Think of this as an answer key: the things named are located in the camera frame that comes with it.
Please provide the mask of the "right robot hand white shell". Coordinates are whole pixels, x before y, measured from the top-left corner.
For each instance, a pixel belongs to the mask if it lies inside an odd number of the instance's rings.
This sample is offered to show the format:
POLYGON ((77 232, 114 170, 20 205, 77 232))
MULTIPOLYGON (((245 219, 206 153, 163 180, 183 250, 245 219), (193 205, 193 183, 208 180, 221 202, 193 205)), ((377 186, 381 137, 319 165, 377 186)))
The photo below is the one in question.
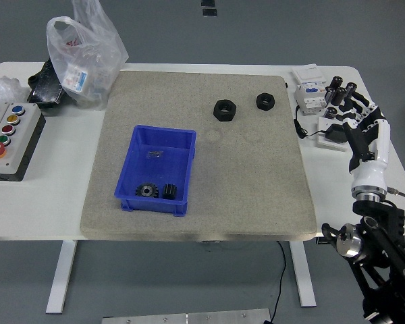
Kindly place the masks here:
POLYGON ((390 125, 380 107, 354 91, 339 106, 342 127, 352 149, 349 172, 353 176, 352 194, 365 189, 385 193, 384 173, 389 163, 390 125))

